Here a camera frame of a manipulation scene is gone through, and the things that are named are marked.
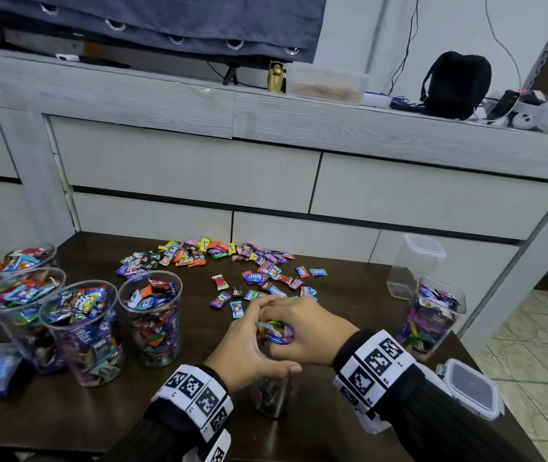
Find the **brown table top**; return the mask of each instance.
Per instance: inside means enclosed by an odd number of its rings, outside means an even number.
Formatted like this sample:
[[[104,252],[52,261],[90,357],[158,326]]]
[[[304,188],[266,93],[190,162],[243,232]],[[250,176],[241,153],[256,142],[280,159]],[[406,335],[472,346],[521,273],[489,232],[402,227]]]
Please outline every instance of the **brown table top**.
[[[58,250],[67,283],[104,279],[122,285],[115,273],[119,260],[135,251],[155,251],[157,240],[126,236],[78,233]],[[360,328],[386,329],[396,333],[408,310],[406,302],[393,299],[385,278],[389,266],[298,256],[282,265],[295,277],[296,266],[324,268],[328,277],[310,278],[306,284],[318,290],[319,303]],[[207,257],[201,267],[170,267],[183,281],[180,328],[183,346],[178,360],[159,370],[141,367],[129,353],[123,371],[105,386],[81,388],[68,371],[34,376],[0,398],[0,446],[102,453],[138,421],[149,399],[181,364],[202,363],[222,339],[232,322],[231,309],[208,306],[216,295],[210,279],[223,274],[230,285],[246,282],[240,273],[253,270],[252,262],[218,261]],[[293,296],[290,289],[285,289]],[[122,319],[122,309],[117,306]],[[0,328],[0,341],[7,338]],[[458,358],[476,366],[460,341],[450,334],[435,353],[432,366]],[[242,461],[369,461],[387,454],[389,461],[412,460],[390,429],[366,434],[346,399],[332,386],[333,371],[305,366],[297,395],[285,414],[270,420],[258,414],[244,391],[233,397],[229,425],[232,449],[229,460]],[[493,425],[527,456],[542,461],[539,452],[514,417],[507,414]]]

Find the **black bag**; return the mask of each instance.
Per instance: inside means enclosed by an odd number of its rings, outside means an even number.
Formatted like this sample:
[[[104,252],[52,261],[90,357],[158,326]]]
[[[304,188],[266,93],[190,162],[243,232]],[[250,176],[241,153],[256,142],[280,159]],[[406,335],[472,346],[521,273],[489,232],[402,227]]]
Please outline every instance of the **black bag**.
[[[430,87],[426,94],[428,78]],[[430,67],[422,84],[426,115],[465,120],[484,99],[492,82],[492,66],[484,56],[446,52]]]

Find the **person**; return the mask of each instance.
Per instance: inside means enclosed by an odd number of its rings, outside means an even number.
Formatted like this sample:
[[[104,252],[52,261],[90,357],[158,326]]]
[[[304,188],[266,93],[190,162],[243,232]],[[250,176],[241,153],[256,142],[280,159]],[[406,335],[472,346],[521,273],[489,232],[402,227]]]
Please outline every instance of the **person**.
[[[274,360],[265,357],[257,344],[255,323],[268,320],[283,321],[295,331],[293,343],[269,345]],[[350,363],[361,359],[362,350],[367,350],[366,344],[375,338],[379,341],[385,338],[375,348],[383,352],[378,355],[389,354],[392,362],[407,363],[401,365],[404,371],[395,380],[391,373],[388,375],[388,384],[378,388],[378,398],[373,393],[376,387],[366,385],[370,390],[362,394],[362,384],[358,384],[378,374],[360,376],[354,387],[346,371]],[[201,460],[219,462],[230,444],[228,433],[225,448],[221,449],[223,443],[219,444],[226,432],[220,415],[226,417],[225,409],[232,408],[228,395],[264,378],[301,373],[302,366],[307,364],[333,367],[337,373],[334,383],[351,401],[362,427],[378,432],[383,425],[391,424],[402,446],[416,461],[529,460],[443,391],[435,374],[413,359],[408,360],[407,352],[396,350],[385,331],[360,330],[312,298],[270,295],[255,299],[244,317],[232,322],[203,365],[181,365],[156,394],[142,420],[99,461],[179,462],[189,451],[195,454],[196,448],[201,448]],[[365,364],[360,368],[360,374],[367,369]],[[201,411],[209,413],[209,417],[204,418]]]

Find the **hand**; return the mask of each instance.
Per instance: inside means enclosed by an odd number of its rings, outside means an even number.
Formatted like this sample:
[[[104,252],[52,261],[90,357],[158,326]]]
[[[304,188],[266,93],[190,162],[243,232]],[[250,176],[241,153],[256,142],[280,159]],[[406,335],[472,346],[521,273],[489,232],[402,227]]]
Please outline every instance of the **hand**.
[[[271,357],[313,365],[331,366],[348,338],[359,330],[308,297],[276,298],[263,309],[260,320],[283,321],[295,331],[293,343],[270,344]]]
[[[232,322],[223,340],[204,363],[218,373],[229,392],[263,378],[283,378],[290,372],[301,372],[300,364],[270,360],[257,347],[255,323],[259,319],[259,311],[277,298],[280,297],[269,295],[251,301],[244,316]]]

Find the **container lid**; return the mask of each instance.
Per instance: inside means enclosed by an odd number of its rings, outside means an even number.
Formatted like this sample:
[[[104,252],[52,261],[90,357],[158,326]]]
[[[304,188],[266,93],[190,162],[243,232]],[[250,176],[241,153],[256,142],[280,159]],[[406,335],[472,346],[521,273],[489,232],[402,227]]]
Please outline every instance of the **container lid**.
[[[452,396],[471,412],[486,420],[494,420],[505,407],[494,381],[472,369],[460,360],[450,358],[445,365],[437,367],[444,374],[443,382]]]
[[[424,235],[416,235],[415,233],[405,233],[404,239],[411,251],[424,256],[432,256],[437,259],[445,259],[447,252],[441,244],[434,238]]]

